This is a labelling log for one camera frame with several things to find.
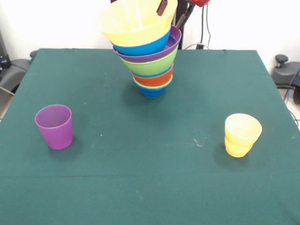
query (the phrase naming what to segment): white wall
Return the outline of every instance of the white wall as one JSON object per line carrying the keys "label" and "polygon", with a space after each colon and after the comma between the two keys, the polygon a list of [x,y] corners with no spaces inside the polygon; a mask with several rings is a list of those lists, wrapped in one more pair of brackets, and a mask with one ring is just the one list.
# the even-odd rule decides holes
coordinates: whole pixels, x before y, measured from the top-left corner
{"label": "white wall", "polygon": [[[0,0],[0,29],[12,59],[41,47],[110,48],[95,20],[109,0]],[[211,49],[256,49],[268,70],[274,56],[300,60],[299,0],[211,0]],[[184,47],[200,41],[201,9],[186,24]],[[207,32],[204,43],[207,43]]]}

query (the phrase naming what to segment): stacked yellow cup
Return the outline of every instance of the stacked yellow cup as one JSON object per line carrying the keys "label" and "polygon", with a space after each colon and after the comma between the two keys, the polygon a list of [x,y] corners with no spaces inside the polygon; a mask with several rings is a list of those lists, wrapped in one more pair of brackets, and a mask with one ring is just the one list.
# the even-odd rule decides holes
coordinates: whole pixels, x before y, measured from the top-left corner
{"label": "stacked yellow cup", "polygon": [[237,113],[225,121],[225,147],[233,157],[245,156],[262,133],[260,122],[254,117]]}
{"label": "stacked yellow cup", "polygon": [[118,0],[100,14],[100,31],[131,70],[133,80],[148,97],[160,96],[172,81],[173,61],[181,32],[171,27],[177,0]]}

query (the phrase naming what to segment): blue cable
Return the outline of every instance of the blue cable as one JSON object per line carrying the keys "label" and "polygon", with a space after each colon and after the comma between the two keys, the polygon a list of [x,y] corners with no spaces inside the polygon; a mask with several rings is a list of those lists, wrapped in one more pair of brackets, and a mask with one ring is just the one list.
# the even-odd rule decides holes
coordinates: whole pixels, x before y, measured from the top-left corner
{"label": "blue cable", "polygon": [[289,87],[288,87],[288,89],[287,89],[287,91],[286,91],[285,97],[287,97],[287,98],[286,98],[285,104],[287,104],[287,103],[289,102],[291,85],[295,82],[295,80],[297,79],[297,77],[298,77],[299,74],[300,74],[300,68],[298,69],[298,72],[297,72],[296,75],[294,76],[292,82],[290,83],[290,85],[289,85]]}

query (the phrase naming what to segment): plastic bowl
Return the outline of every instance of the plastic bowl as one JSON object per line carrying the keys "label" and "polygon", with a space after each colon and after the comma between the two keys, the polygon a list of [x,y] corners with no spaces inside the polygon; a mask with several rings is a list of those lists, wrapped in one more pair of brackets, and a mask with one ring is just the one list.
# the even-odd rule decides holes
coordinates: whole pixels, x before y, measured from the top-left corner
{"label": "plastic bowl", "polygon": [[118,0],[100,13],[100,31],[118,46],[138,46],[160,39],[170,28],[177,0],[169,0],[157,14],[161,0]]}
{"label": "plastic bowl", "polygon": [[159,75],[159,76],[155,76],[155,77],[139,77],[139,76],[136,76],[132,72],[131,72],[131,74],[139,84],[142,84],[142,85],[145,85],[148,87],[157,87],[157,86],[164,85],[170,81],[170,79],[172,77],[173,67],[174,67],[174,63],[172,65],[172,67],[166,73]]}
{"label": "plastic bowl", "polygon": [[125,65],[140,77],[154,77],[167,72],[176,57],[177,48],[167,56],[151,62],[129,62],[121,58]]}
{"label": "plastic bowl", "polygon": [[173,76],[171,76],[171,79],[168,81],[168,83],[166,83],[164,85],[157,86],[157,87],[148,87],[148,86],[140,84],[133,77],[135,84],[141,90],[143,95],[145,95],[149,98],[157,98],[157,97],[161,96],[164,93],[164,91],[168,88],[168,86],[171,84],[172,79],[173,79]]}
{"label": "plastic bowl", "polygon": [[154,54],[157,52],[160,52],[164,49],[166,46],[169,36],[170,36],[170,31],[169,31],[160,39],[153,41],[151,43],[145,44],[145,45],[140,45],[140,46],[132,46],[132,47],[123,47],[123,46],[118,46],[114,45],[114,49],[116,49],[118,52],[122,53],[122,55],[128,55],[128,56],[141,56],[141,55],[149,55],[149,54]]}
{"label": "plastic bowl", "polygon": [[181,39],[181,31],[177,29],[175,26],[171,26],[171,32],[169,39],[166,43],[166,46],[164,50],[157,52],[155,54],[149,54],[144,56],[129,56],[128,54],[123,54],[121,51],[114,48],[113,50],[123,59],[130,61],[130,62],[149,62],[153,60],[158,60],[168,54],[170,54],[172,51],[174,51],[175,48],[178,48],[178,44]]}

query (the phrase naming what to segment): black knob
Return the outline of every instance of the black knob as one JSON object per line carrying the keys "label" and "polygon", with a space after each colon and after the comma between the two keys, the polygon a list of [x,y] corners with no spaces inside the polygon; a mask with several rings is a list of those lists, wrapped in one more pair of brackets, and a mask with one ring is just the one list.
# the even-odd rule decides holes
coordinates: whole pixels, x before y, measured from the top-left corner
{"label": "black knob", "polygon": [[279,64],[284,64],[289,60],[289,58],[286,55],[277,55],[275,56],[275,59]]}
{"label": "black knob", "polygon": [[30,53],[30,57],[34,58],[36,56],[36,54],[37,54],[37,51],[33,51]]}

